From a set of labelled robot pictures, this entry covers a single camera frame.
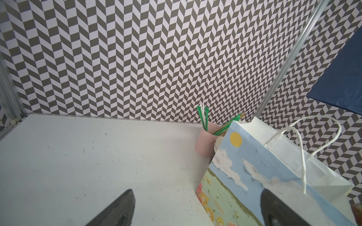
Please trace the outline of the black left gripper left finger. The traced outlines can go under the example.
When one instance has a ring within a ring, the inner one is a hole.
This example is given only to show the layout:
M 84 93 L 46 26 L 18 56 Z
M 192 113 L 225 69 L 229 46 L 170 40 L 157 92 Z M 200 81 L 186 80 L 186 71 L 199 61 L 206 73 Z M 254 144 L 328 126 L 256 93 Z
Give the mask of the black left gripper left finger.
M 136 199 L 132 189 L 126 190 L 86 226 L 130 226 Z

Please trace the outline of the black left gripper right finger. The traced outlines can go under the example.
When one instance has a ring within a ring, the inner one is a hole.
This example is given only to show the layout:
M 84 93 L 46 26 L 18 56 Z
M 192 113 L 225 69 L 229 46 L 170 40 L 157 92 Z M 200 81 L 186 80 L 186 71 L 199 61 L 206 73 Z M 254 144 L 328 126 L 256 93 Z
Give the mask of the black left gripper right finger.
M 260 207 L 266 226 L 310 225 L 268 189 L 261 193 Z

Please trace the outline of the illustrated green paper gift bag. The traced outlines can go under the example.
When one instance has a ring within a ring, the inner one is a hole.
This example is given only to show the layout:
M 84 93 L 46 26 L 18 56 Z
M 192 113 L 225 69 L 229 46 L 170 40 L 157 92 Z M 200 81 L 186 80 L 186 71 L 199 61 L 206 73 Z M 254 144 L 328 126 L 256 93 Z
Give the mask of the illustrated green paper gift bag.
M 310 226 L 354 226 L 347 195 L 353 184 L 308 153 L 296 123 L 275 130 L 255 118 L 233 122 L 196 197 L 216 226 L 265 226 L 260 200 L 270 190 Z

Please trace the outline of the dark blue napkin stack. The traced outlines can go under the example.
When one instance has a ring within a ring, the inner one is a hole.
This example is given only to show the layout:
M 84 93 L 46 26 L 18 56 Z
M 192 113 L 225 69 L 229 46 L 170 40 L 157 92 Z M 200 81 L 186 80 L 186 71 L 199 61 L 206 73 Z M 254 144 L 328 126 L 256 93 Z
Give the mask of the dark blue napkin stack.
M 362 30 L 346 43 L 306 95 L 316 101 L 362 114 Z

